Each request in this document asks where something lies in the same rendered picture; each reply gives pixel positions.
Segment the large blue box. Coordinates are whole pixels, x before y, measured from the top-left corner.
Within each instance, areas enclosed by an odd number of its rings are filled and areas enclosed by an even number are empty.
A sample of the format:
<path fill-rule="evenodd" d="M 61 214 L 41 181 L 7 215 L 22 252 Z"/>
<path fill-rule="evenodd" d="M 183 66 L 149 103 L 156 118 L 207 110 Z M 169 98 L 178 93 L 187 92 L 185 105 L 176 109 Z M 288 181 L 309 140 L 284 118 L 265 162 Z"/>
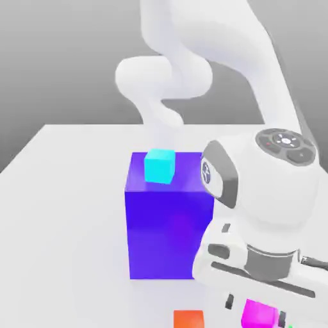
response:
<path fill-rule="evenodd" d="M 144 179 L 145 153 L 131 155 L 125 195 L 129 276 L 192 278 L 202 235 L 213 217 L 214 198 L 201 181 L 201 154 L 176 154 L 170 184 Z"/>

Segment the small cyan cube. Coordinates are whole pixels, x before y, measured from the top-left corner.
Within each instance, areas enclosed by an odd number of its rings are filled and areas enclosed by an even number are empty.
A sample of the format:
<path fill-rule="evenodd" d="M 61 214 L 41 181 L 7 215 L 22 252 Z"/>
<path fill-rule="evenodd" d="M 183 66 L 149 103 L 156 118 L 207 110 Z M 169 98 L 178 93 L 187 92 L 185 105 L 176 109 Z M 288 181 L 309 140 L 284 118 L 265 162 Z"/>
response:
<path fill-rule="evenodd" d="M 145 181 L 169 185 L 176 167 L 176 152 L 167 149 L 151 149 L 144 158 Z"/>

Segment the small magenta cube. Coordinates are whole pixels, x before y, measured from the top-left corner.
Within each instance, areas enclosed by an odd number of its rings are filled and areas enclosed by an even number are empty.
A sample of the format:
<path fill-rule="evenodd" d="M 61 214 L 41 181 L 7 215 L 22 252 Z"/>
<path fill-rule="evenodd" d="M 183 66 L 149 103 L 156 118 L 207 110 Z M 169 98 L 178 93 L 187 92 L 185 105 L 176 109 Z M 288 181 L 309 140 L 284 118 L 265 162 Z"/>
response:
<path fill-rule="evenodd" d="M 278 309 L 247 299 L 241 325 L 242 328 L 274 328 L 278 319 Z"/>

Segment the small orange cube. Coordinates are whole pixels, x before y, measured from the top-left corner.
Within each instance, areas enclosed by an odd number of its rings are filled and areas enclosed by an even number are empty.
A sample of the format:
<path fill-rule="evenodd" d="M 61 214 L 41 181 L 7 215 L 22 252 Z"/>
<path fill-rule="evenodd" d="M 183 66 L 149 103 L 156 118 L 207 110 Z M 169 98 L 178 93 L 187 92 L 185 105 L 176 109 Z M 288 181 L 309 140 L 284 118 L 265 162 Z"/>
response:
<path fill-rule="evenodd" d="M 201 310 L 174 310 L 174 328 L 204 328 Z"/>

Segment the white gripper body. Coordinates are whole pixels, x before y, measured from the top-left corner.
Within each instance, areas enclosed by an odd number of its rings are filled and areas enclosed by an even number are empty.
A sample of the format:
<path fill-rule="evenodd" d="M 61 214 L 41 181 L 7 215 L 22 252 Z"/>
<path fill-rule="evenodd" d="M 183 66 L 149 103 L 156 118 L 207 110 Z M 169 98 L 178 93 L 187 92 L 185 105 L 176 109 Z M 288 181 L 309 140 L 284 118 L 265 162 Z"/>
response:
<path fill-rule="evenodd" d="M 283 311 L 328 311 L 328 271 L 303 265 L 296 257 L 289 276 L 275 283 L 257 281 L 214 257 L 196 257 L 192 274 L 203 284 Z"/>

